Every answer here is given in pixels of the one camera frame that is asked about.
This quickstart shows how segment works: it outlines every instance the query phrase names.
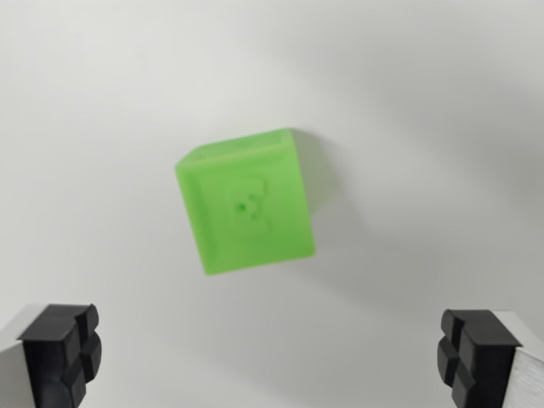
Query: green cube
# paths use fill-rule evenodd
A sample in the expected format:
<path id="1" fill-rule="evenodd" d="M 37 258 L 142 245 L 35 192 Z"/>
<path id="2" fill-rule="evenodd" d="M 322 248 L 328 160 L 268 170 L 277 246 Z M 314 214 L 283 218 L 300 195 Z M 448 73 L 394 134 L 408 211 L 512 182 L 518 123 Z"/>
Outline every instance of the green cube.
<path id="1" fill-rule="evenodd" d="M 208 275 L 315 253 L 290 129 L 200 146 L 176 175 Z"/>

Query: green plastic cube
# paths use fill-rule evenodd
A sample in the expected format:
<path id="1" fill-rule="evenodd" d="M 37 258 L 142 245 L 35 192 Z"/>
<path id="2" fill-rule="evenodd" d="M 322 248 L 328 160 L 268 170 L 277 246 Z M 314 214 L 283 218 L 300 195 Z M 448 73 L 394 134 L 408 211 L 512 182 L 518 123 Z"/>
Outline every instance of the green plastic cube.
<path id="1" fill-rule="evenodd" d="M 315 253 L 290 129 L 198 147 L 176 175 L 208 275 Z"/>

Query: white background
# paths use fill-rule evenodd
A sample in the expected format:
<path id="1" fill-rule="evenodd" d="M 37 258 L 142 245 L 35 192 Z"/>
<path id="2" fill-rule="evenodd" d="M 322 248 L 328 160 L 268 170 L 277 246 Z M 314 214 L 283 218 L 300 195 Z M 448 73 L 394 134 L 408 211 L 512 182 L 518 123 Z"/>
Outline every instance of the white background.
<path id="1" fill-rule="evenodd" d="M 85 408 L 448 408 L 445 308 L 541 337 L 544 4 L 0 0 L 0 323 L 95 303 Z M 318 253 L 208 277 L 173 166 L 294 127 Z"/>

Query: embossed symbol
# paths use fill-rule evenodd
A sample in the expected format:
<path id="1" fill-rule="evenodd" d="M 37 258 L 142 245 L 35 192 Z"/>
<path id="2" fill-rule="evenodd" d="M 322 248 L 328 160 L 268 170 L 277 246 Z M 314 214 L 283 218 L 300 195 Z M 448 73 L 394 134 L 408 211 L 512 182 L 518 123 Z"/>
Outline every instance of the embossed symbol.
<path id="1" fill-rule="evenodd" d="M 262 214 L 265 196 L 264 181 L 260 178 L 246 178 L 231 184 L 227 189 L 231 225 L 239 235 L 261 235 L 269 231 L 269 225 Z"/>

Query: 3d printed cube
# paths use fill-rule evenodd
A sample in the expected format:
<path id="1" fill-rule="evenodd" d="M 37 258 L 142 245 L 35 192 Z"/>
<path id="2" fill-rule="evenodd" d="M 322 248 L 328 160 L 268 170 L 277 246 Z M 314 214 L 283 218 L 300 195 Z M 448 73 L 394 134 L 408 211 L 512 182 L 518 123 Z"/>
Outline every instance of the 3d printed cube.
<path id="1" fill-rule="evenodd" d="M 198 147 L 176 175 L 208 275 L 315 253 L 290 129 Z"/>

